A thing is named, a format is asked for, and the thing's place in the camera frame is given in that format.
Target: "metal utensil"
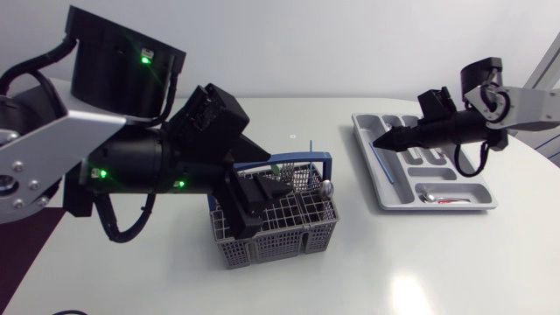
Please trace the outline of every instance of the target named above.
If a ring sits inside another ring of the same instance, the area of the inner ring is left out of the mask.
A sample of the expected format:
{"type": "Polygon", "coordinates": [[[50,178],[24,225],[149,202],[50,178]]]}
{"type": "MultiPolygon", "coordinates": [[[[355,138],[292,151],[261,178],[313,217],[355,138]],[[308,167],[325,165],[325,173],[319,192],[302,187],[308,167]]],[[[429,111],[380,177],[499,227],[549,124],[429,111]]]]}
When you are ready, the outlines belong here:
{"type": "Polygon", "coordinates": [[[438,204],[448,204],[448,203],[471,203],[470,199],[467,198],[454,198],[454,197],[435,197],[427,192],[420,195],[420,199],[424,203],[438,203],[438,204]]]}
{"type": "Polygon", "coordinates": [[[333,183],[325,179],[319,184],[318,186],[318,195],[321,197],[322,200],[329,200],[333,197],[334,194],[334,186],[333,183]]]}

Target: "silver metal bracket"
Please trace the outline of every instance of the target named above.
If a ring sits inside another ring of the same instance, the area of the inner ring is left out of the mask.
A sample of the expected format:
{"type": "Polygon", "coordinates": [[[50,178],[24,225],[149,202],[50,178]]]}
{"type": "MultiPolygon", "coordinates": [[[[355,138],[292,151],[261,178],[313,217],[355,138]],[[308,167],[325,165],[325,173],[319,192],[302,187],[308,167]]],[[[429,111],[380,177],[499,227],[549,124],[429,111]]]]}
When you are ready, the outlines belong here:
{"type": "Polygon", "coordinates": [[[560,124],[560,94],[522,87],[497,87],[496,93],[507,95],[507,103],[489,112],[480,95],[478,86],[465,94],[466,99],[488,120],[491,129],[539,131],[554,128],[560,124]],[[507,113],[501,118],[504,110],[507,113]]]}
{"type": "Polygon", "coordinates": [[[0,223],[45,207],[49,201],[45,189],[126,124],[123,115],[72,97],[70,82],[52,80],[52,84],[67,115],[0,147],[0,223]]]}

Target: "dish rack basket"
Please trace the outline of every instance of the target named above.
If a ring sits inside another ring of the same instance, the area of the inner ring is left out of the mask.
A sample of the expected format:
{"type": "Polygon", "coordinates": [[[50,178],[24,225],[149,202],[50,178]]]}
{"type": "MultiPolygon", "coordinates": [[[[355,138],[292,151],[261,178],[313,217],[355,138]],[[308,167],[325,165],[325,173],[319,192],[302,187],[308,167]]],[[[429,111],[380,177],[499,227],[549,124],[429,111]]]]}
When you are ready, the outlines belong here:
{"type": "Polygon", "coordinates": [[[319,185],[331,179],[332,163],[327,152],[297,152],[234,166],[242,177],[279,180],[291,184],[293,191],[268,206],[261,213],[262,227],[244,240],[234,239],[220,204],[208,195],[213,237],[229,269],[326,250],[339,215],[332,198],[321,199],[319,185]]]}

